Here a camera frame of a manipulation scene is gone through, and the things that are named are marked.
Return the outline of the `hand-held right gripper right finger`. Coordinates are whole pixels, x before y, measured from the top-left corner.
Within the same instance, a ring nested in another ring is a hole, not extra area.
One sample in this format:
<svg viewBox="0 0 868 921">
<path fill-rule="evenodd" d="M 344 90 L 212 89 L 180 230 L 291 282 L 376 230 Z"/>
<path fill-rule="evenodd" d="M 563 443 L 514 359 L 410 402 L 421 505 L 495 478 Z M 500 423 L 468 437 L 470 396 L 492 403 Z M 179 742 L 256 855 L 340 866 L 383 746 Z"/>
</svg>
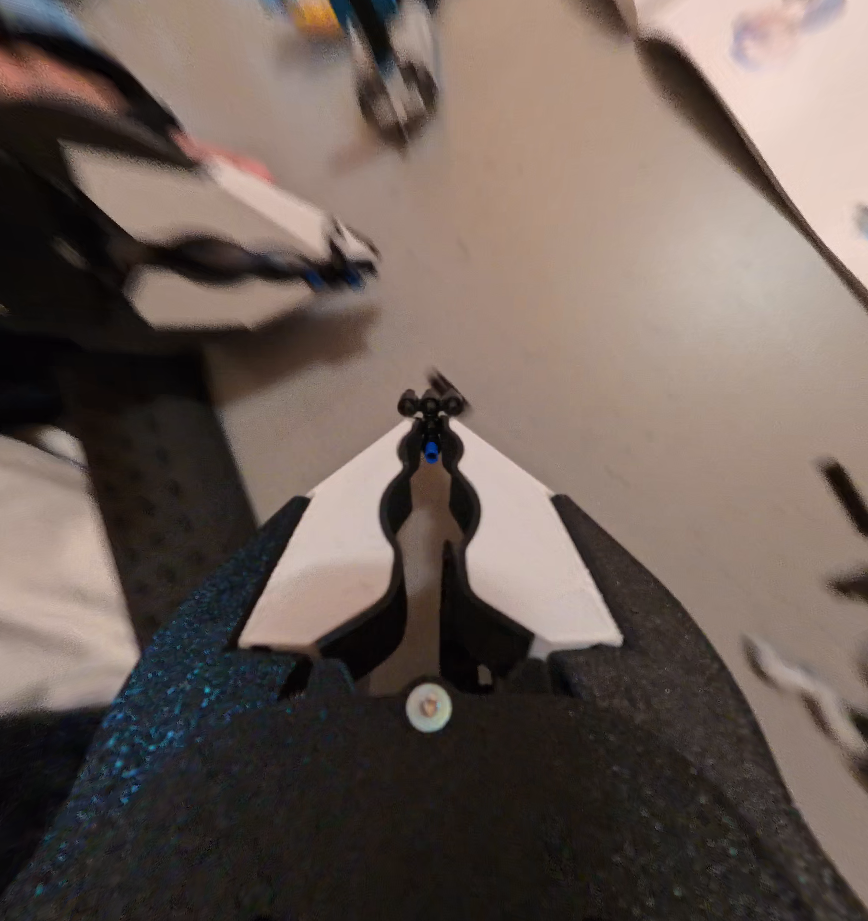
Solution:
<svg viewBox="0 0 868 921">
<path fill-rule="evenodd" d="M 460 537 L 445 542 L 440 673 L 493 681 L 556 653 L 619 649 L 624 633 L 558 508 L 560 497 L 463 422 L 440 418 Z"/>
</svg>

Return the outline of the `small blue toy robot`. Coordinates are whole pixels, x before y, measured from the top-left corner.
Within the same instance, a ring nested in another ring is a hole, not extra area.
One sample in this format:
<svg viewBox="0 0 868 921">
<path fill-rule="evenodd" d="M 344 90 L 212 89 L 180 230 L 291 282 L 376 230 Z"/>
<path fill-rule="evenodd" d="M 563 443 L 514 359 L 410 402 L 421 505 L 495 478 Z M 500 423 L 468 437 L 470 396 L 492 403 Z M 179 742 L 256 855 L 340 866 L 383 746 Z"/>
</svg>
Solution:
<svg viewBox="0 0 868 921">
<path fill-rule="evenodd" d="M 439 2 L 266 1 L 262 6 L 315 44 L 347 44 L 358 107 L 381 139 L 406 144 L 436 114 Z"/>
</svg>

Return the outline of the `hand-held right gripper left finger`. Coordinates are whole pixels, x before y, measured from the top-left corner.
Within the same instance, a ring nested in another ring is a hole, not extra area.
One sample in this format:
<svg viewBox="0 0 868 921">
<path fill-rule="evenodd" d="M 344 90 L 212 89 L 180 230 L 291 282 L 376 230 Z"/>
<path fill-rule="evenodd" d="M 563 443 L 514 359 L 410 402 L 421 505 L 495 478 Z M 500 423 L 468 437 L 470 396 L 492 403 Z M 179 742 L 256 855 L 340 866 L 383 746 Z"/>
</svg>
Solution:
<svg viewBox="0 0 868 921">
<path fill-rule="evenodd" d="M 413 511 L 419 431 L 400 421 L 308 493 L 239 649 L 341 661 L 357 680 L 392 655 L 407 622 L 397 536 Z"/>
</svg>

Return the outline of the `black connector with blue pin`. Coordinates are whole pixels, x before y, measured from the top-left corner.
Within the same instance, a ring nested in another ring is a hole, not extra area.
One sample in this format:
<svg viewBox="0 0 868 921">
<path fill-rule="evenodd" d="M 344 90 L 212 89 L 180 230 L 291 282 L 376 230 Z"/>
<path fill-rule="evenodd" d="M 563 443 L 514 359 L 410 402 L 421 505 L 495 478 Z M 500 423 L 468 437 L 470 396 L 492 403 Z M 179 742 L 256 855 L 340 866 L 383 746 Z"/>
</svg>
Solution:
<svg viewBox="0 0 868 921">
<path fill-rule="evenodd" d="M 379 253 L 373 248 L 344 248 L 330 243 L 323 260 L 308 260 L 300 277 L 314 291 L 350 288 L 359 290 L 379 273 Z"/>
<path fill-rule="evenodd" d="M 418 394 L 405 389 L 397 402 L 400 416 L 421 426 L 420 455 L 428 464 L 440 461 L 447 420 L 465 413 L 470 404 L 463 393 L 438 369 L 428 372 L 428 388 Z"/>
</svg>

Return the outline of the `dark denim jacket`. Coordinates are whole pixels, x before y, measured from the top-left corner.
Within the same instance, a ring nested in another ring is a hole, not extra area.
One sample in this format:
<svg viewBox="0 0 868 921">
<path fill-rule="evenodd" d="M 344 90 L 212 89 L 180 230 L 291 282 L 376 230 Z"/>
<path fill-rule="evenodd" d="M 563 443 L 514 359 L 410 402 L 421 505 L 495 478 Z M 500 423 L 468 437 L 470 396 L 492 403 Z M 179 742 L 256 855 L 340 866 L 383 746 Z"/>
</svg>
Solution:
<svg viewBox="0 0 868 921">
<path fill-rule="evenodd" d="M 0 718 L 0 864 L 33 852 L 68 798 L 102 708 Z"/>
</svg>

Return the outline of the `person's left hand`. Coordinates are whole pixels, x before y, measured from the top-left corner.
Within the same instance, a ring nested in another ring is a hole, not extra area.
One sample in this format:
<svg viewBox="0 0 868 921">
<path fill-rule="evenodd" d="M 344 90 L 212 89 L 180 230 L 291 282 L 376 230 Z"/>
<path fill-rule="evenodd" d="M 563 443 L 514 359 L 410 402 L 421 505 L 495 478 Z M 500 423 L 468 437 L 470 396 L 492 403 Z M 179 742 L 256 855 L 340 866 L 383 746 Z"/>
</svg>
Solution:
<svg viewBox="0 0 868 921">
<path fill-rule="evenodd" d="M 128 103 L 104 76 L 30 44 L 0 44 L 0 102 L 48 101 L 124 112 Z"/>
</svg>

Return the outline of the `grey desk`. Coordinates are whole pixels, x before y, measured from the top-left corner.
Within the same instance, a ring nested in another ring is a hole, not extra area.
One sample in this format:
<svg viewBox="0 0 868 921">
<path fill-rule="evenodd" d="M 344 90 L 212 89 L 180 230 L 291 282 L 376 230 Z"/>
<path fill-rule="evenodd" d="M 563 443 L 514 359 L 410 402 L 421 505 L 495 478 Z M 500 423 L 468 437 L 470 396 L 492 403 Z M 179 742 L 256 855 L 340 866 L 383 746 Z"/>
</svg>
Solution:
<svg viewBox="0 0 868 921">
<path fill-rule="evenodd" d="M 345 55 L 259 2 L 90 2 L 97 39 L 204 142 L 380 249 L 363 297 L 209 351 L 266 520 L 388 431 L 438 369 L 469 425 L 660 579 L 734 673 L 798 807 L 868 907 L 868 794 L 747 631 L 819 616 L 868 562 L 820 475 L 868 501 L 868 310 L 798 229 L 688 68 L 612 4 L 450 2 L 440 111 L 404 152 Z"/>
</svg>

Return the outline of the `person's white shirt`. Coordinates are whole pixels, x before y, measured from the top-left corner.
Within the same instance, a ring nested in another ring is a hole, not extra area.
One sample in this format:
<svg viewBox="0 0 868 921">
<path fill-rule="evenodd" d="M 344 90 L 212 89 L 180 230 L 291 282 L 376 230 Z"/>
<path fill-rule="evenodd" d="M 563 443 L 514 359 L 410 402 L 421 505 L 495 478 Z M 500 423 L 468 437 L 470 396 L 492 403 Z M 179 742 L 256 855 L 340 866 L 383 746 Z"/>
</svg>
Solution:
<svg viewBox="0 0 868 921">
<path fill-rule="evenodd" d="M 109 705 L 140 656 L 80 449 L 0 434 L 0 718 Z"/>
</svg>

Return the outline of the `black dimpled mat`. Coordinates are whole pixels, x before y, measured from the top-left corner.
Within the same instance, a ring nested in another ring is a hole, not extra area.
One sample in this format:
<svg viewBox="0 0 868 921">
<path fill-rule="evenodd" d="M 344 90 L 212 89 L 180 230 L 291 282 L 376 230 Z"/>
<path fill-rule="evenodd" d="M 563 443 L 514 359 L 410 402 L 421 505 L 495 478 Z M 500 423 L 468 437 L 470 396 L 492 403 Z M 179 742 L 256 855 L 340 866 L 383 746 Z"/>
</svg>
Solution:
<svg viewBox="0 0 868 921">
<path fill-rule="evenodd" d="M 255 534 L 195 354 L 80 354 L 59 371 L 140 649 Z"/>
</svg>

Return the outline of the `pile of small building parts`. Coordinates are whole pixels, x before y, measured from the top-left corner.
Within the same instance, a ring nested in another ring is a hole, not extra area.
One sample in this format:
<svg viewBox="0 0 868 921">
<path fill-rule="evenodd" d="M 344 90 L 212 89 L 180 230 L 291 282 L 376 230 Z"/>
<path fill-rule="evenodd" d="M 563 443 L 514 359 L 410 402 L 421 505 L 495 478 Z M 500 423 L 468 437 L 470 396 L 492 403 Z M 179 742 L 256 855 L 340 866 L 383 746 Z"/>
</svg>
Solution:
<svg viewBox="0 0 868 921">
<path fill-rule="evenodd" d="M 796 701 L 868 794 L 868 562 L 831 573 L 826 591 L 862 614 L 842 626 L 819 616 L 815 638 L 805 623 L 747 631 L 740 648 L 758 680 Z"/>
</svg>

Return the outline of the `black axle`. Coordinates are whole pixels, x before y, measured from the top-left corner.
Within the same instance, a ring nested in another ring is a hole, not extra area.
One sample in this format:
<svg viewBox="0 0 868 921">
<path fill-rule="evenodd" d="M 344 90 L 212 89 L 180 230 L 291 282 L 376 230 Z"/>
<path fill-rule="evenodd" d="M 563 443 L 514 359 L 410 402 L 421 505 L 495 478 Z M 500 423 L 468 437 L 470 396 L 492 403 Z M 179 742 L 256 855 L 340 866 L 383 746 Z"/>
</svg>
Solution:
<svg viewBox="0 0 868 921">
<path fill-rule="evenodd" d="M 859 535 L 868 540 L 868 501 L 849 470 L 831 458 L 819 460 L 818 469 L 847 520 Z"/>
</svg>

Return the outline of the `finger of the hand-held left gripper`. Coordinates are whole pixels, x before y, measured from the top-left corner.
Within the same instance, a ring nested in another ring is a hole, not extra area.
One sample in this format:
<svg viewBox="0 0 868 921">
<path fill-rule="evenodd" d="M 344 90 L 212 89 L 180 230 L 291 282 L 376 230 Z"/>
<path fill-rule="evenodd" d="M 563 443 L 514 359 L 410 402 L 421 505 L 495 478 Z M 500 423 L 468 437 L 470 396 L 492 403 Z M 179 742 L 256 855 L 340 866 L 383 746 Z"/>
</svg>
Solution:
<svg viewBox="0 0 868 921">
<path fill-rule="evenodd" d="M 136 239 L 209 236 L 254 252 L 379 263 L 376 248 L 331 212 L 222 159 L 178 167 L 80 144 L 62 152 L 77 187 Z"/>
<path fill-rule="evenodd" d="M 204 283 L 149 267 L 129 274 L 124 294 L 136 313 L 162 332 L 255 330 L 316 298 L 301 281 Z"/>
</svg>

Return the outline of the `instruction booklet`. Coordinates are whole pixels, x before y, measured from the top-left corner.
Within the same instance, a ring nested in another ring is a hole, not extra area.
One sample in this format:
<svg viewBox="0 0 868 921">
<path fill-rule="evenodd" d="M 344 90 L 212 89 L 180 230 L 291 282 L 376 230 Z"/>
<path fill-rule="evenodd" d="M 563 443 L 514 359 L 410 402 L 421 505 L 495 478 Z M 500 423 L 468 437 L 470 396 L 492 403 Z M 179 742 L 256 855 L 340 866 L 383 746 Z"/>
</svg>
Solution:
<svg viewBox="0 0 868 921">
<path fill-rule="evenodd" d="M 868 1 L 617 2 L 690 63 L 819 244 L 868 294 Z"/>
</svg>

